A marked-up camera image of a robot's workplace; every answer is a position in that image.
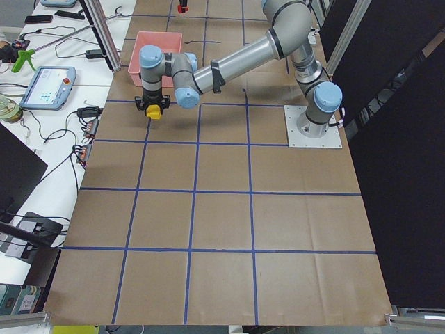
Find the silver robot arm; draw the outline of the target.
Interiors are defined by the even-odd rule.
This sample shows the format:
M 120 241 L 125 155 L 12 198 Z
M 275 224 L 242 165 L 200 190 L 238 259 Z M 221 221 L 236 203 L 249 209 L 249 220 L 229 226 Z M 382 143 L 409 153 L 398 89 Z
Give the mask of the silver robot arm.
M 270 28 L 258 40 L 234 53 L 212 60 L 199 68 L 194 54 L 164 53 L 156 45 L 140 49 L 140 78 L 143 94 L 135 98 L 137 109 L 158 120 L 170 106 L 163 94 L 162 78 L 170 77 L 175 98 L 181 107 L 192 109 L 207 92 L 219 94 L 231 81 L 267 62 L 291 58 L 296 81 L 308 106 L 298 118 L 298 131 L 309 138 L 320 138 L 333 124 L 330 121 L 341 108 L 343 93 L 330 81 L 325 68 L 316 60 L 309 42 L 312 14 L 308 1 L 262 1 L 262 10 Z

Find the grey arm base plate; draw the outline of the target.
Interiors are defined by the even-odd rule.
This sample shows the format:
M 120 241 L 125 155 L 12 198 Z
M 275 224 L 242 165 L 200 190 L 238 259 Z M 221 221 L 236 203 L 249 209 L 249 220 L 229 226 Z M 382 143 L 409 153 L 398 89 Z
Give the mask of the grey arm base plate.
M 342 142 L 338 127 L 329 123 L 317 125 L 309 121 L 307 106 L 284 105 L 284 118 L 290 148 L 341 149 Z

